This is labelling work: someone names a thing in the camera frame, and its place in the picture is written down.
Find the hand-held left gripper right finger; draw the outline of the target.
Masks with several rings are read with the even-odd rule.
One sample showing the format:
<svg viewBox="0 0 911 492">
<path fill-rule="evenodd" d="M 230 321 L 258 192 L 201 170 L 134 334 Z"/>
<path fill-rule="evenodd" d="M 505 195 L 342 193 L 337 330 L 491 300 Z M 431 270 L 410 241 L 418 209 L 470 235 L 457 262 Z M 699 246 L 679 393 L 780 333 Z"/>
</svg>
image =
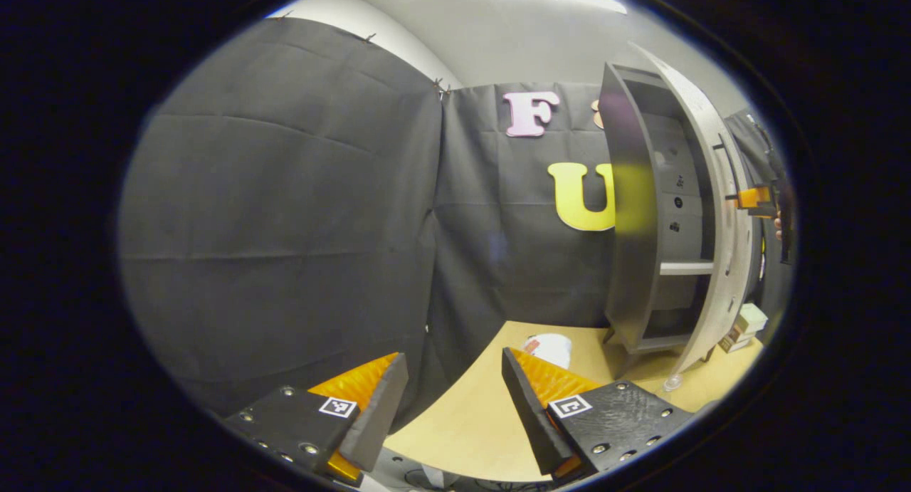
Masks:
<svg viewBox="0 0 911 492">
<path fill-rule="evenodd" d="M 502 377 L 539 471 L 558 486 L 641 459 L 694 415 L 633 382 L 598 384 L 510 347 Z"/>
</svg>

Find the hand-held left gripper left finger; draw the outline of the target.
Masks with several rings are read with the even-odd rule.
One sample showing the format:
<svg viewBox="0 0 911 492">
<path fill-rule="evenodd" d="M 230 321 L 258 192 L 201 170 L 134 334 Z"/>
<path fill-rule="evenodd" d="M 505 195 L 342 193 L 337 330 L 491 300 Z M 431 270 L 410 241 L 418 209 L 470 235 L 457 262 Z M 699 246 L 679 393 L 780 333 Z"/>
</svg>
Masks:
<svg viewBox="0 0 911 492">
<path fill-rule="evenodd" d="M 260 452 L 344 485 L 374 469 L 408 382 L 394 352 L 313 386 L 283 385 L 224 423 Z"/>
</svg>

